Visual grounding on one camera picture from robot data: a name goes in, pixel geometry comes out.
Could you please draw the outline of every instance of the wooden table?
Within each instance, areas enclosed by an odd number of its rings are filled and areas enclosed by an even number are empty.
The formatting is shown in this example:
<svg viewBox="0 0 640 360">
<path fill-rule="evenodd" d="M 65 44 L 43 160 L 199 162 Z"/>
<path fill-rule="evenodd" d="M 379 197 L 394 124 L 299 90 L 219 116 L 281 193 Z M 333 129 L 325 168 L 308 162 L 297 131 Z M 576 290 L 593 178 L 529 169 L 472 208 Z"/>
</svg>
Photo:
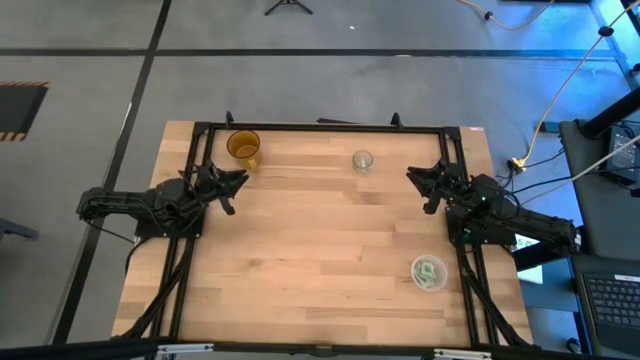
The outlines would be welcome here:
<svg viewBox="0 0 640 360">
<path fill-rule="evenodd" d="M 184 167 L 193 124 L 167 123 L 152 186 Z M 461 132 L 469 173 L 492 174 L 483 129 Z M 231 133 L 215 134 L 212 158 L 222 169 L 237 168 L 225 147 Z M 436 215 L 425 215 L 424 199 L 405 176 L 409 165 L 431 167 L 438 161 L 437 136 L 258 134 L 263 160 L 236 196 L 236 215 L 227 216 L 218 203 L 207 211 L 195 245 L 180 339 L 468 347 L 444 206 Z M 374 155 L 368 174 L 352 169 L 351 157 L 359 149 Z M 114 335 L 128 330 L 155 296 L 167 244 L 167 239 L 153 239 L 133 256 Z M 531 341 L 513 259 L 498 246 L 484 246 L 483 252 L 492 298 Z M 448 282 L 438 292 L 420 290 L 410 278 L 412 261 L 423 254 L 447 266 Z M 168 333 L 171 303 L 162 334 Z M 477 299 L 475 304 L 486 341 L 481 305 Z"/>
</svg>

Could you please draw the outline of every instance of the tripod stand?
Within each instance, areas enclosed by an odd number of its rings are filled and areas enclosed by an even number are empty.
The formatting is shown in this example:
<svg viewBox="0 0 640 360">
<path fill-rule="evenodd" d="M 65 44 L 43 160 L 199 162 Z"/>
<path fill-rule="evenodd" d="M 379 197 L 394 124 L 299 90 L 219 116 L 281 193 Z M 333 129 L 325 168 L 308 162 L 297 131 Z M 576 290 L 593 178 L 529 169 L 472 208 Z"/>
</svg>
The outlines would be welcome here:
<svg viewBox="0 0 640 360">
<path fill-rule="evenodd" d="M 275 10 L 278 6 L 280 5 L 298 5 L 302 8 L 302 10 L 304 10 L 307 14 L 311 15 L 313 14 L 313 11 L 311 11 L 311 9 L 309 9 L 308 7 L 304 6 L 300 1 L 298 0 L 279 0 L 275 5 L 273 5 L 271 7 L 271 9 L 267 10 L 266 13 L 264 13 L 264 16 L 269 16 L 269 14 L 271 14 L 273 12 L 273 10 Z"/>
</svg>

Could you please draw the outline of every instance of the green object in bowl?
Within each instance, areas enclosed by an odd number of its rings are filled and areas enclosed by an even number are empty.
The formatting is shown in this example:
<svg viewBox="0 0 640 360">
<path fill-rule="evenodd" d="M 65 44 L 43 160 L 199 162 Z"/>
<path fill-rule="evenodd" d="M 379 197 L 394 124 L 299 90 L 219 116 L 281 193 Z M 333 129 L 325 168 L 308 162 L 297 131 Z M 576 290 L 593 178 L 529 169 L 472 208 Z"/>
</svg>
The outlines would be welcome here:
<svg viewBox="0 0 640 360">
<path fill-rule="evenodd" d="M 413 268 L 413 277 L 423 287 L 430 288 L 436 281 L 436 269 L 432 263 L 418 261 Z"/>
</svg>

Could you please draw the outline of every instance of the yellow cable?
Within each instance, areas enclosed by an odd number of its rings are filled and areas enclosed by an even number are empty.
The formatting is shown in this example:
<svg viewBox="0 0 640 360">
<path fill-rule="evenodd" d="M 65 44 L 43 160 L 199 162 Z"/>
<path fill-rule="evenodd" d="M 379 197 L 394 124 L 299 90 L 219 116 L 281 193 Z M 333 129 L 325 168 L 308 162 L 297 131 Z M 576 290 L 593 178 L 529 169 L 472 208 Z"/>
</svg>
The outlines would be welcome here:
<svg viewBox="0 0 640 360">
<path fill-rule="evenodd" d="M 525 22 L 524 24 L 520 25 L 520 26 L 514 26 L 514 27 L 510 27 L 510 26 L 506 26 L 504 24 L 502 24 L 500 21 L 498 21 L 493 15 L 491 15 L 491 17 L 489 17 L 489 19 L 491 21 L 493 21 L 494 23 L 496 23 L 496 25 L 500 26 L 501 28 L 507 30 L 507 31 L 516 31 L 516 30 L 520 30 L 526 26 L 528 26 L 529 24 L 531 24 L 532 22 L 536 21 L 536 19 L 538 17 L 540 17 L 540 15 L 542 15 L 543 12 L 545 12 L 545 10 L 547 10 L 549 8 L 549 6 L 551 6 L 556 0 L 551 0 L 549 1 L 549 3 L 547 4 L 547 6 L 543 7 L 542 10 L 540 10 L 534 17 L 532 17 L 531 19 L 529 19 L 527 22 Z M 477 10 L 479 10 L 482 15 L 485 15 L 488 13 L 487 10 L 483 9 L 482 6 L 478 5 L 478 4 L 474 4 L 471 1 L 468 0 L 458 0 L 458 2 L 461 2 L 463 4 L 469 5 Z"/>
<path fill-rule="evenodd" d="M 620 15 L 618 15 L 612 22 L 611 24 L 609 24 L 609 27 L 612 27 L 616 22 L 618 22 L 618 20 L 620 20 L 620 18 L 626 14 L 627 12 L 629 12 L 631 9 L 633 9 L 636 5 L 640 4 L 640 0 L 637 0 L 636 2 L 634 2 L 633 4 L 629 5 L 629 7 L 627 7 L 622 13 L 620 13 Z M 513 161 L 514 164 L 516 164 L 518 167 L 520 167 L 521 169 L 525 168 L 525 164 L 527 162 L 527 160 L 529 160 L 529 157 L 531 157 L 531 154 L 533 153 L 533 145 L 535 144 L 536 141 L 536 137 L 538 136 L 538 133 L 540 132 L 540 127 L 542 126 L 542 123 L 544 123 L 544 121 L 546 120 L 547 116 L 549 115 L 549 112 L 551 111 L 551 109 L 553 108 L 553 106 L 556 104 L 556 101 L 558 100 L 558 97 L 560 96 L 560 94 L 562 93 L 562 91 L 564 90 L 564 88 L 567 86 L 567 84 L 569 83 L 569 80 L 571 80 L 571 78 L 573 78 L 573 76 L 578 72 L 578 70 L 580 70 L 580 68 L 582 67 L 582 65 L 587 61 L 587 58 L 589 57 L 589 55 L 591 55 L 591 53 L 593 52 L 593 50 L 596 48 L 596 46 L 600 43 L 600 41 L 602 41 L 603 36 L 600 36 L 598 38 L 598 40 L 595 42 L 595 44 L 593 44 L 593 46 L 591 47 L 591 49 L 589 49 L 589 51 L 587 51 L 587 53 L 584 55 L 584 57 L 582 58 L 582 60 L 580 60 L 580 63 L 578 63 L 578 66 L 575 68 L 575 70 L 573 70 L 573 72 L 571 73 L 571 75 L 569 75 L 569 77 L 567 78 L 567 80 L 565 80 L 565 82 L 562 84 L 562 86 L 560 87 L 560 89 L 558 90 L 558 92 L 556 93 L 556 95 L 553 97 L 553 100 L 551 101 L 551 104 L 549 104 L 549 106 L 547 107 L 547 110 L 545 110 L 544 114 L 542 115 L 542 118 L 540 118 L 540 121 L 538 122 L 538 126 L 536 126 L 536 131 L 533 133 L 533 138 L 531 139 L 531 145 L 529 145 L 529 151 L 527 152 L 527 155 L 525 157 L 523 157 L 522 159 L 516 159 L 513 158 L 511 159 L 511 161 Z"/>
</svg>

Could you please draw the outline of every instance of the orange cup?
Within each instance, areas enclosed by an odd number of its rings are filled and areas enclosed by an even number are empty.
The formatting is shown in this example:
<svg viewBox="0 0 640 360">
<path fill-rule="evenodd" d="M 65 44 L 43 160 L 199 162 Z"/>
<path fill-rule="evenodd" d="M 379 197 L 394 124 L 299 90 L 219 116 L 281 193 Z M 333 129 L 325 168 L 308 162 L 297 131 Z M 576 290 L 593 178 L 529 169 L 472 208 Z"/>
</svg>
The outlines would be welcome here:
<svg viewBox="0 0 640 360">
<path fill-rule="evenodd" d="M 239 130 L 227 140 L 227 151 L 245 169 L 255 169 L 262 158 L 260 137 L 251 130 Z"/>
</svg>

